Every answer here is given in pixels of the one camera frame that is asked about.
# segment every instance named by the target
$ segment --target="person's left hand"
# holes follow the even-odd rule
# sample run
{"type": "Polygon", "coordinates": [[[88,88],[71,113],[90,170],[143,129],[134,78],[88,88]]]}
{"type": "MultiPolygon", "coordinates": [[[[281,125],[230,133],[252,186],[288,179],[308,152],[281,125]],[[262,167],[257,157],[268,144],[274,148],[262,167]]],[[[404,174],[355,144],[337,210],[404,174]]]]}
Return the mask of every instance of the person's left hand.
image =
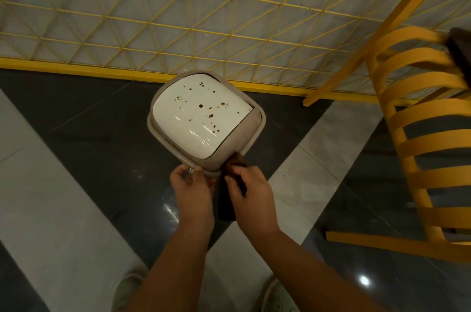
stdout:
{"type": "Polygon", "coordinates": [[[206,179],[203,168],[196,166],[193,174],[183,178],[190,169],[182,164],[170,175],[179,213],[179,228],[194,229],[197,234],[209,237],[214,228],[212,213],[212,197],[216,186],[216,178],[206,179]]]}

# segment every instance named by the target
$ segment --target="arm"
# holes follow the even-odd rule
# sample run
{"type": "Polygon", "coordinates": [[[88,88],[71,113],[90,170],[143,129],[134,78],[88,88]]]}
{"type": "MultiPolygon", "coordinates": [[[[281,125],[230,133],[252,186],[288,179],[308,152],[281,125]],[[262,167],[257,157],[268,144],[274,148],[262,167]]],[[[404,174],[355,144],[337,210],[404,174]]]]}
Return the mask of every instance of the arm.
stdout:
{"type": "Polygon", "coordinates": [[[187,179],[188,167],[170,176],[180,210],[179,225],[149,275],[131,298],[126,312],[196,311],[209,236],[214,227],[214,181],[199,167],[187,179]]]}
{"type": "Polygon", "coordinates": [[[247,193],[225,177],[237,223],[301,311],[383,311],[360,288],[351,285],[278,226],[273,191],[258,167],[237,167],[247,193]]]}

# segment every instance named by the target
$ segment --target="yellow metal grid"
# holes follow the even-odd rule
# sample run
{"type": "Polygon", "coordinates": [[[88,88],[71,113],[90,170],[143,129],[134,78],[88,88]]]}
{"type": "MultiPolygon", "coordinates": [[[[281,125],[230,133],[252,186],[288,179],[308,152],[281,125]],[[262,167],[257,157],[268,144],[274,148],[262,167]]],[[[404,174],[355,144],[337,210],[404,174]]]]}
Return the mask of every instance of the yellow metal grid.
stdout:
{"type": "MultiPolygon", "coordinates": [[[[20,54],[21,57],[25,58],[25,59],[29,59],[29,60],[38,60],[35,58],[35,54],[37,53],[38,51],[38,48],[41,46],[41,45],[45,45],[49,48],[49,50],[51,52],[53,52],[57,58],[59,59],[60,62],[62,63],[66,63],[66,64],[72,64],[73,60],[75,59],[75,57],[77,56],[77,54],[80,52],[81,48],[85,48],[85,50],[87,50],[87,52],[89,53],[89,55],[91,56],[91,58],[93,59],[93,61],[95,62],[95,65],[97,66],[100,66],[102,68],[108,68],[108,67],[112,67],[110,65],[110,63],[117,57],[119,56],[121,53],[124,54],[124,57],[126,58],[126,61],[128,62],[129,64],[129,67],[127,67],[127,69],[131,69],[133,71],[143,71],[143,68],[148,64],[150,63],[153,59],[155,58],[158,58],[161,62],[161,65],[162,67],[164,68],[165,70],[165,73],[167,74],[171,74],[171,73],[176,73],[178,72],[178,70],[183,67],[185,64],[189,63],[189,62],[192,62],[193,63],[193,66],[195,65],[195,59],[203,59],[203,60],[207,60],[207,61],[213,61],[214,62],[214,65],[210,68],[210,70],[215,70],[217,69],[218,67],[220,67],[221,65],[223,65],[223,75],[225,78],[228,78],[230,80],[234,80],[234,79],[237,79],[238,77],[240,77],[242,74],[244,74],[245,72],[247,71],[250,71],[250,70],[253,70],[252,74],[251,74],[251,80],[250,82],[251,83],[258,83],[258,82],[263,82],[263,80],[269,78],[269,77],[272,77],[272,76],[276,76],[277,74],[279,74],[279,80],[278,80],[278,83],[277,85],[280,86],[280,87],[283,87],[283,86],[292,86],[293,83],[295,81],[299,81],[300,79],[306,77],[307,80],[306,82],[303,84],[303,88],[307,89],[310,86],[310,84],[315,80],[315,77],[316,75],[318,74],[322,74],[322,75],[331,75],[333,74],[332,72],[329,71],[329,68],[330,66],[328,65],[329,62],[335,58],[335,55],[337,53],[347,53],[347,54],[352,54],[353,51],[352,50],[348,50],[346,47],[348,46],[351,46],[352,44],[356,43],[356,42],[359,42],[359,41],[362,41],[364,40],[366,37],[369,36],[368,35],[365,35],[363,37],[360,37],[360,38],[357,38],[353,41],[350,41],[350,42],[347,42],[348,39],[351,37],[351,35],[353,34],[353,32],[355,31],[355,29],[360,25],[360,23],[362,23],[363,21],[369,21],[369,22],[378,22],[378,23],[381,23],[382,20],[380,19],[376,19],[374,17],[370,17],[371,14],[373,14],[374,12],[377,11],[377,9],[375,9],[375,5],[378,5],[381,0],[375,0],[373,5],[371,5],[368,10],[366,11],[366,14],[363,15],[363,16],[357,16],[357,15],[352,15],[352,14],[346,14],[346,13],[340,13],[340,12],[337,12],[337,11],[333,11],[331,10],[335,5],[338,5],[339,3],[345,1],[345,0],[336,0],[334,3],[331,3],[333,0],[328,0],[327,2],[327,5],[322,8],[322,9],[319,9],[319,8],[315,8],[315,7],[307,7],[307,6],[303,6],[303,5],[295,5],[295,4],[291,4],[291,3],[288,3],[289,0],[281,0],[281,1],[274,1],[274,0],[250,0],[250,1],[256,1],[256,2],[262,2],[262,3],[268,3],[268,4],[273,4],[273,7],[268,9],[267,11],[265,11],[264,13],[262,13],[261,15],[257,16],[256,18],[253,18],[252,20],[250,20],[249,22],[245,23],[243,26],[241,26],[240,28],[238,28],[237,30],[235,30],[235,26],[234,26],[234,22],[235,22],[235,17],[236,17],[236,8],[237,8],[237,1],[238,0],[226,0],[222,5],[220,5],[218,8],[216,8],[214,11],[212,11],[211,13],[209,13],[208,15],[206,15],[203,19],[199,20],[197,23],[193,23],[193,18],[192,18],[192,13],[191,13],[191,8],[192,8],[192,5],[191,5],[191,0],[188,0],[188,8],[189,8],[189,11],[190,11],[190,23],[191,23],[191,26],[190,27],[183,27],[183,26],[175,26],[175,25],[168,25],[168,24],[163,24],[163,23],[154,23],[154,21],[156,21],[158,19],[158,17],[165,12],[165,10],[167,10],[171,5],[172,3],[174,3],[176,0],[171,0],[170,2],[168,2],[168,4],[163,8],[161,9],[156,15],[154,15],[153,17],[151,16],[150,14],[150,11],[149,11],[149,8],[147,7],[146,5],[146,2],[145,0],[141,0],[142,2],[142,6],[144,8],[144,11],[145,11],[145,14],[146,14],[146,17],[147,17],[147,20],[146,21],[140,21],[140,20],[134,20],[134,19],[128,19],[128,18],[121,18],[121,17],[116,17],[116,16],[113,16],[112,13],[113,11],[115,10],[115,8],[121,3],[122,0],[116,0],[116,2],[114,3],[114,5],[107,11],[105,12],[102,8],[102,6],[100,5],[100,0],[94,0],[95,3],[97,4],[97,7],[99,8],[100,10],[100,14],[91,14],[91,13],[85,13],[85,12],[80,12],[80,11],[74,11],[74,10],[68,10],[68,9],[64,9],[64,8],[61,8],[62,7],[62,3],[64,2],[64,0],[60,0],[59,1],[59,5],[55,6],[53,5],[53,3],[51,3],[49,0],[48,1],[48,5],[49,7],[45,7],[45,6],[41,6],[41,5],[31,5],[31,4],[25,4],[25,3],[19,3],[19,2],[14,2],[14,1],[10,1],[10,0],[0,0],[0,3],[2,4],[3,8],[8,11],[9,13],[13,14],[15,17],[17,17],[30,31],[31,33],[34,34],[34,36],[31,36],[31,35],[24,35],[24,34],[18,34],[18,33],[12,33],[12,32],[5,32],[5,31],[0,31],[0,35],[1,35],[1,39],[3,41],[5,41],[9,46],[11,46],[16,52],[18,52],[20,54]],[[201,24],[202,22],[204,22],[206,19],[208,19],[211,15],[213,15],[215,12],[217,12],[218,10],[220,10],[222,7],[224,7],[225,5],[227,5],[228,3],[230,3],[231,1],[234,2],[234,9],[233,9],[233,15],[232,15],[232,23],[230,25],[230,32],[229,33],[223,33],[223,32],[215,32],[215,31],[209,31],[209,30],[203,30],[203,29],[198,29],[198,25],[201,24]],[[50,21],[48,22],[48,24],[46,25],[46,29],[44,31],[44,33],[42,35],[39,35],[38,33],[36,33],[34,31],[34,29],[32,29],[32,26],[29,25],[28,23],[26,23],[15,11],[15,8],[17,7],[29,7],[29,8],[36,8],[36,9],[44,9],[44,10],[48,10],[48,11],[53,11],[54,12],[54,16],[51,17],[50,21]],[[284,29],[280,32],[278,32],[277,34],[274,35],[274,29],[275,29],[275,26],[276,26],[276,22],[277,22],[277,19],[278,19],[278,16],[280,14],[280,11],[281,9],[284,7],[284,6],[287,6],[287,7],[293,7],[293,8],[297,8],[297,9],[302,9],[302,10],[307,10],[307,11],[311,11],[313,14],[308,16],[307,18],[303,19],[302,21],[299,21],[298,23],[294,23],[293,25],[291,25],[289,28],[287,29],[284,29]],[[275,17],[275,20],[274,22],[272,23],[272,26],[271,26],[271,30],[270,30],[270,33],[268,35],[267,38],[256,38],[256,37],[250,37],[250,36],[246,36],[246,35],[238,35],[239,32],[241,32],[244,28],[247,28],[249,25],[251,25],[252,23],[255,23],[257,20],[259,20],[260,18],[266,16],[267,14],[271,13],[272,11],[277,11],[276,12],[276,17],[275,17]],[[83,15],[83,16],[91,16],[91,17],[97,17],[99,18],[99,22],[98,24],[95,26],[95,28],[93,30],[91,30],[91,32],[86,36],[86,38],[84,40],[80,40],[79,36],[75,33],[74,31],[74,28],[71,27],[67,21],[65,21],[62,16],[61,16],[61,13],[67,13],[67,14],[77,14],[77,15],[83,15]],[[330,30],[327,30],[326,32],[324,33],[321,33],[319,35],[316,35],[314,38],[310,38],[310,35],[314,32],[314,29],[317,27],[318,23],[320,22],[321,18],[323,17],[324,14],[333,14],[333,15],[338,15],[338,16],[342,16],[342,17],[347,17],[347,18],[351,18],[351,21],[349,21],[348,23],[344,23],[342,25],[339,25],[338,27],[334,28],[334,29],[330,29],[330,30]],[[286,42],[286,41],[279,41],[279,40],[276,40],[276,37],[280,36],[281,34],[289,31],[289,30],[292,30],[294,29],[295,27],[313,19],[317,17],[314,25],[312,26],[312,29],[310,30],[309,34],[305,36],[305,39],[301,42],[301,43],[292,43],[292,42],[286,42]],[[60,19],[67,27],[68,29],[71,31],[71,33],[74,35],[76,41],[66,41],[66,40],[60,40],[60,39],[55,39],[55,38],[47,38],[45,37],[45,34],[48,33],[48,31],[50,30],[51,28],[51,25],[52,23],[54,23],[55,20],[57,19],[60,19]],[[138,24],[142,24],[142,27],[135,33],[134,36],[132,36],[129,40],[127,40],[126,42],[124,43],[121,43],[120,41],[120,38],[119,36],[115,33],[115,30],[113,29],[113,26],[110,25],[108,23],[109,20],[118,20],[118,21],[125,21],[125,22],[130,22],[130,23],[138,23],[138,24]],[[110,33],[114,36],[116,42],[118,43],[118,46],[115,46],[115,45],[103,45],[103,44],[95,44],[95,43],[91,43],[91,42],[88,42],[88,40],[93,36],[93,34],[98,30],[98,28],[100,28],[100,26],[102,25],[102,23],[105,23],[105,25],[107,25],[110,33]],[[353,26],[353,29],[350,31],[350,33],[345,37],[344,41],[338,46],[338,47],[335,47],[335,48],[330,48],[330,47],[322,47],[322,46],[316,46],[316,45],[310,45],[310,43],[314,42],[316,39],[319,39],[327,34],[330,34],[330,33],[333,33],[337,30],[340,30],[342,28],[345,28],[347,27],[348,25],[350,24],[354,24],[353,26]],[[174,29],[181,29],[183,30],[182,34],[175,37],[172,41],[170,41],[168,44],[166,44],[165,46],[161,46],[159,45],[159,38],[156,36],[156,33],[154,31],[154,28],[156,27],[167,27],[167,28],[174,28],[174,29]],[[135,39],[138,37],[138,35],[144,31],[145,29],[150,29],[150,33],[152,35],[152,40],[153,40],[153,47],[150,47],[148,50],[143,50],[143,49],[135,49],[135,48],[130,48],[128,47],[128,45],[135,39]],[[194,32],[200,32],[200,33],[207,33],[207,34],[216,34],[216,35],[220,35],[221,36],[221,39],[213,44],[211,44],[210,46],[204,48],[203,50],[199,50],[198,52],[196,52],[196,47],[195,47],[195,40],[194,40],[194,32]],[[170,47],[172,44],[174,44],[175,42],[177,42],[181,37],[183,37],[184,35],[190,35],[190,38],[191,38],[191,47],[192,47],[192,54],[191,55],[187,55],[187,54],[176,54],[176,53],[168,53],[168,52],[164,52],[165,49],[167,49],[168,47],[170,47]],[[18,47],[17,45],[15,45],[12,41],[9,40],[10,37],[23,37],[23,38],[31,38],[31,39],[37,39],[38,42],[34,48],[34,50],[32,51],[32,54],[31,55],[27,55],[25,53],[25,51],[21,48],[21,47],[18,47]],[[237,53],[236,55],[230,55],[230,48],[231,48],[231,43],[232,43],[232,39],[233,38],[241,38],[241,39],[247,39],[247,40],[251,40],[254,42],[254,45],[246,48],[244,51],[242,52],[239,52],[237,53]],[[218,45],[219,43],[223,42],[223,41],[228,41],[228,45],[227,45],[227,55],[226,55],[226,59],[215,59],[215,58],[210,58],[210,57],[205,57],[204,56],[204,52],[206,52],[207,50],[211,49],[212,47],[215,47],[216,45],[218,45]],[[78,48],[77,50],[75,51],[75,53],[68,59],[66,60],[65,58],[61,57],[61,54],[58,53],[56,50],[54,50],[53,47],[51,47],[49,45],[49,43],[51,42],[63,42],[63,43],[71,43],[71,44],[77,44],[78,45],[78,48]],[[288,49],[286,49],[285,51],[281,52],[281,53],[278,53],[270,58],[264,58],[264,54],[265,54],[265,51],[267,49],[267,45],[268,43],[278,43],[278,44],[284,44],[284,45],[288,45],[290,46],[288,49]],[[250,50],[258,47],[258,46],[261,46],[261,45],[264,45],[263,47],[263,50],[262,50],[262,54],[260,56],[260,59],[257,61],[257,62],[241,62],[241,61],[237,61],[237,60],[233,60],[236,56],[240,56],[241,54],[245,53],[245,52],[249,52],[250,50]],[[106,62],[104,63],[100,63],[97,58],[93,55],[92,51],[90,50],[91,47],[103,47],[103,48],[109,48],[109,49],[116,49],[116,52],[115,54],[110,58],[108,59],[106,62]],[[314,56],[314,57],[310,57],[309,59],[306,59],[306,60],[303,60],[301,62],[296,62],[296,59],[297,57],[299,56],[299,53],[301,52],[301,50],[306,47],[306,48],[312,48],[312,49],[319,49],[319,50],[324,50],[325,52],[324,53],[321,53],[317,56],[314,56]],[[132,51],[136,51],[136,52],[143,52],[143,53],[150,53],[152,54],[152,56],[150,56],[150,58],[145,61],[143,64],[141,65],[134,65],[132,63],[132,59],[129,57],[128,53],[132,52],[132,51]],[[268,61],[274,59],[275,57],[278,57],[280,55],[283,55],[289,51],[295,51],[294,52],[294,55],[291,57],[290,59],[290,62],[287,66],[276,66],[276,65],[268,65],[266,64],[268,61]],[[180,63],[178,66],[174,67],[174,68],[167,68],[166,67],[166,63],[164,61],[164,57],[165,56],[179,56],[179,57],[183,57],[185,58],[185,60],[180,63]],[[313,59],[316,59],[316,58],[320,58],[322,56],[327,56],[327,59],[323,62],[323,64],[321,65],[321,67],[319,69],[316,69],[316,70],[307,70],[307,69],[303,69],[303,68],[300,68],[299,65],[305,63],[305,62],[308,62],[310,60],[313,60],[313,59]],[[237,64],[237,65],[244,65],[244,66],[248,66],[248,68],[240,71],[240,72],[236,72],[236,73],[233,73],[231,76],[229,76],[227,74],[227,66],[228,64],[237,64]],[[265,68],[270,68],[270,69],[276,69],[276,71],[274,73],[271,73],[269,75],[265,75],[263,77],[260,77],[260,78],[256,78],[257,76],[257,72],[259,70],[260,67],[265,67],[265,68]],[[292,78],[292,79],[289,79],[289,80],[285,80],[286,79],[286,74],[289,72],[289,71],[295,71],[295,72],[299,72],[299,76],[296,76],[295,78],[292,78]]],[[[427,8],[426,10],[423,10],[419,13],[416,13],[413,15],[413,17],[419,17],[421,16],[422,14],[425,14],[427,12],[430,12],[430,11],[433,11],[433,10],[437,10],[439,9],[440,7],[444,6],[444,5],[447,5],[449,3],[452,3],[454,1],[457,1],[457,0],[447,0],[445,2],[442,2],[442,3],[439,3],[433,7],[430,7],[430,8],[427,8]]],[[[469,13],[465,13],[465,14],[462,14],[458,17],[453,17],[453,15],[459,10],[461,9],[462,7],[464,7],[467,3],[468,3],[469,0],[465,1],[458,9],[456,9],[453,13],[449,14],[444,20],[442,20],[436,27],[438,28],[440,25],[443,25],[445,23],[449,23],[450,21],[456,21],[458,19],[462,19],[464,17],[466,17],[469,13]]],[[[358,87],[356,87],[356,89],[354,90],[350,90],[349,92],[351,93],[356,93],[358,92],[359,90],[361,89],[365,89],[367,88],[367,85],[369,83],[369,79],[362,76],[362,75],[356,75],[354,74],[354,82],[360,82],[360,85],[358,87]]],[[[341,89],[342,87],[344,86],[347,86],[347,85],[350,85],[352,84],[353,81],[349,81],[348,83],[342,83],[337,89],[341,89]]]]}

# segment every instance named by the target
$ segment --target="yellow wire mesh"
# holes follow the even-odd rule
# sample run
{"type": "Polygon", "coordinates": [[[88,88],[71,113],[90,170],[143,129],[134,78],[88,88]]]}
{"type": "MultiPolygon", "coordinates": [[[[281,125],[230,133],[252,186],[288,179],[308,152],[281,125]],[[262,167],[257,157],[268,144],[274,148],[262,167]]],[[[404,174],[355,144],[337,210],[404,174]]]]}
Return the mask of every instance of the yellow wire mesh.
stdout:
{"type": "MultiPolygon", "coordinates": [[[[398,1],[0,0],[0,56],[318,87],[398,1]]],[[[407,24],[466,29],[469,9],[426,0],[407,24]]],[[[362,70],[337,90],[373,94],[362,70]]]]}

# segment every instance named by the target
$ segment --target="floor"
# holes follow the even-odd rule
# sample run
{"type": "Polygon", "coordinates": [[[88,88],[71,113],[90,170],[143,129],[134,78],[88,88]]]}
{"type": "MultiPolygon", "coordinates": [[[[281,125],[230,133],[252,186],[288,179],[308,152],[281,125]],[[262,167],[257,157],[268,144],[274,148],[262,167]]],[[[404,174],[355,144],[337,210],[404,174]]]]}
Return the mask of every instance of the floor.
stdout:
{"type": "MultiPolygon", "coordinates": [[[[107,311],[121,276],[152,266],[178,225],[168,180],[178,161],[145,124],[159,87],[0,71],[0,312],[107,311]]],[[[365,290],[392,311],[471,311],[468,265],[321,236],[328,226],[423,237],[378,106],[305,108],[298,97],[249,95],[267,125],[245,158],[269,177],[291,238],[353,283],[367,280],[365,290]]],[[[453,198],[466,204],[464,192],[453,198]]],[[[450,204],[442,192],[434,199],[450,204]]],[[[253,310],[270,276],[237,224],[216,220],[199,310],[253,310]]]]}

